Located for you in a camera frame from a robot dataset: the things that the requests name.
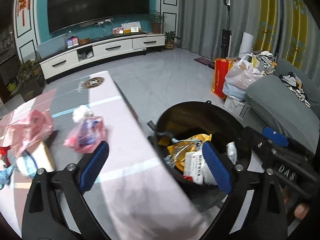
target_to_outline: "small potted plant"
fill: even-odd
[[[17,79],[22,83],[19,93],[25,102],[40,95],[44,89],[44,78],[36,59],[28,59],[21,62]]]
[[[167,17],[164,14],[161,14],[157,11],[150,12],[149,16],[150,21],[152,23],[152,32],[154,34],[161,33],[161,24],[164,24],[165,19],[167,19]]]
[[[176,33],[173,31],[165,32],[165,49],[173,49],[174,39],[179,40],[180,38],[176,36]]]

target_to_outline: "blue gripper pad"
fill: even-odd
[[[86,191],[89,191],[92,188],[104,163],[109,156],[108,143],[102,142],[101,144],[99,144],[99,146],[100,147],[95,149],[95,151],[93,152],[95,153],[94,156],[80,175],[79,190],[81,194],[84,194]]]
[[[230,194],[232,190],[231,176],[217,156],[218,154],[219,153],[215,148],[212,147],[210,142],[205,142],[203,144],[202,155],[214,179],[216,180],[219,189],[224,191],[226,194]]]
[[[289,145],[288,139],[284,135],[277,133],[270,127],[263,128],[262,134],[273,141],[276,145],[281,147],[287,147]]]

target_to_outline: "gray sofa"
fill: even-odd
[[[273,75],[254,82],[246,90],[247,104],[266,124],[289,138],[300,142],[315,154],[319,140],[320,90],[298,68],[280,59]],[[302,81],[311,108],[299,101],[279,79],[294,72]]]

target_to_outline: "metal screw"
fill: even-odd
[[[243,171],[243,169],[244,169],[244,168],[243,168],[243,166],[242,166],[241,164],[237,164],[237,165],[236,165],[236,170],[237,170],[237,171]]]
[[[38,173],[39,175],[43,174],[43,173],[44,173],[44,168],[40,168],[40,169],[37,171],[37,173]]]
[[[68,170],[68,171],[73,171],[75,168],[76,168],[76,165],[73,164],[73,163],[71,163],[71,164],[69,164],[69,165],[67,166],[67,170]]]
[[[268,175],[273,175],[273,169],[268,168],[268,169],[267,169],[267,174],[268,174]]]

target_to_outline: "drawer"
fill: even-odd
[[[151,36],[132,39],[133,49],[164,46],[164,36]]]
[[[112,57],[132,51],[132,40],[122,40],[107,42],[101,45],[93,46],[94,57]]]
[[[40,65],[44,74],[44,78],[48,79],[72,68],[72,66],[77,63],[79,63],[78,55],[76,50],[74,50],[50,59],[44,63],[40,63]]]

